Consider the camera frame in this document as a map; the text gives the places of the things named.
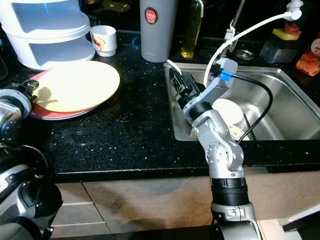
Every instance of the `kitchen counter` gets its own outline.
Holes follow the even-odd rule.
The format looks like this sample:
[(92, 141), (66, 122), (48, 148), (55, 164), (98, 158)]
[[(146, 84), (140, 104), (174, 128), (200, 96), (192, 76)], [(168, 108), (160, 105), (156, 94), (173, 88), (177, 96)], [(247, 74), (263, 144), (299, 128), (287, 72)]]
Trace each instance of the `kitchen counter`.
[[(112, 57), (95, 56), (120, 75), (116, 93), (89, 113), (72, 119), (46, 121), (28, 117), (22, 122), (21, 143), (39, 148), (47, 157), (49, 174), (57, 183), (179, 176), (207, 176), (209, 170), (198, 142), (175, 139), (162, 63), (145, 61), (131, 40), (135, 33), (118, 33)], [(172, 44), (171, 60), (205, 64), (220, 39), (202, 39), (194, 59), (180, 56), (179, 38)], [(256, 42), (238, 43), (240, 47)], [(0, 87), (21, 82), (38, 71), (18, 63), (6, 47), (1, 55), (9, 75)], [(239, 65), (268, 66), (259, 57)], [(320, 106), (319, 76), (310, 78), (286, 66), (287, 74)], [(318, 171), (320, 140), (243, 141), (245, 167), (269, 172)]]

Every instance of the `sink basin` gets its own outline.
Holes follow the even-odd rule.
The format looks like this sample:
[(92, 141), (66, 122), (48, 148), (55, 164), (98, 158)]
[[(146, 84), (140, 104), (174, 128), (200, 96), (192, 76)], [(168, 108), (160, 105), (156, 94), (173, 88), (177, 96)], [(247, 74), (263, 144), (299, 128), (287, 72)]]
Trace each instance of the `sink basin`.
[[(182, 71), (203, 83), (206, 65), (178, 63)], [(174, 136), (179, 141), (196, 141), (183, 111), (175, 100), (176, 91), (170, 83), (169, 65), (165, 66), (170, 111)], [(309, 140), (320, 139), (320, 108), (281, 69), (271, 67), (239, 66), (237, 74), (264, 83), (273, 94), (273, 103), (267, 115), (248, 135), (250, 140)], [(258, 85), (234, 79), (232, 87), (221, 96), (240, 106), (247, 118), (236, 126), (244, 132), (261, 115), (268, 104), (267, 92)]]

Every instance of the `glass bottle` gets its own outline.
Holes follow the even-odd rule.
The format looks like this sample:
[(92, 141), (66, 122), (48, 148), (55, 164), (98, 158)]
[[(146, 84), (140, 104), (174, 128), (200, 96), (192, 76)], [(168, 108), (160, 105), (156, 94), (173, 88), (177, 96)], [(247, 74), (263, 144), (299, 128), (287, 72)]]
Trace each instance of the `glass bottle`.
[(188, 22), (186, 24), (181, 48), (181, 55), (186, 59), (192, 58), (195, 54), (201, 21), (204, 16), (204, 3), (206, 3), (206, 0), (191, 1)]

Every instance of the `black cable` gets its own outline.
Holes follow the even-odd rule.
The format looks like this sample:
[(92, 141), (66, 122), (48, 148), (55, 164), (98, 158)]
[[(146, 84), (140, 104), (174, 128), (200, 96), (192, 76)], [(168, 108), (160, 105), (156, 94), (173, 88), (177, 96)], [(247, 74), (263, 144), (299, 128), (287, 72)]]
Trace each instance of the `black cable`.
[(253, 83), (253, 84), (256, 84), (256, 85), (262, 87), (264, 90), (266, 90), (266, 92), (269, 95), (269, 102), (268, 102), (268, 105), (266, 106), (265, 110), (263, 111), (261, 116), (258, 117), (257, 120), (255, 120), (255, 122), (251, 125), (251, 127), (249, 127), (248, 130), (239, 138), (239, 140), (238, 140), (238, 144), (239, 144), (248, 135), (248, 133), (250, 133), (252, 131), (252, 129), (254, 129), (254, 127), (261, 121), (261, 119), (263, 119), (264, 116), (267, 114), (267, 112), (271, 108), (272, 102), (274, 100), (274, 96), (272, 95), (271, 90), (266, 85), (264, 85), (262, 82), (259, 82), (257, 80), (254, 80), (254, 79), (251, 79), (251, 78), (248, 78), (245, 76), (240, 76), (240, 75), (237, 75), (234, 73), (232, 73), (231, 75), (232, 75), (232, 77), (234, 77), (236, 79), (240, 79), (240, 80), (243, 80), (243, 81), (246, 81), (249, 83)]

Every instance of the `yellow plate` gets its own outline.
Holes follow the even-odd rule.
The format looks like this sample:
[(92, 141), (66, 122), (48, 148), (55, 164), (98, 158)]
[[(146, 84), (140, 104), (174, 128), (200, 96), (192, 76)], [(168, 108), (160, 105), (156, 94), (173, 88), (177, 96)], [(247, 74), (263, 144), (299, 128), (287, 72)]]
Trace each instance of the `yellow plate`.
[(99, 61), (66, 63), (38, 79), (36, 103), (54, 112), (77, 112), (93, 108), (118, 89), (120, 76), (112, 66)]

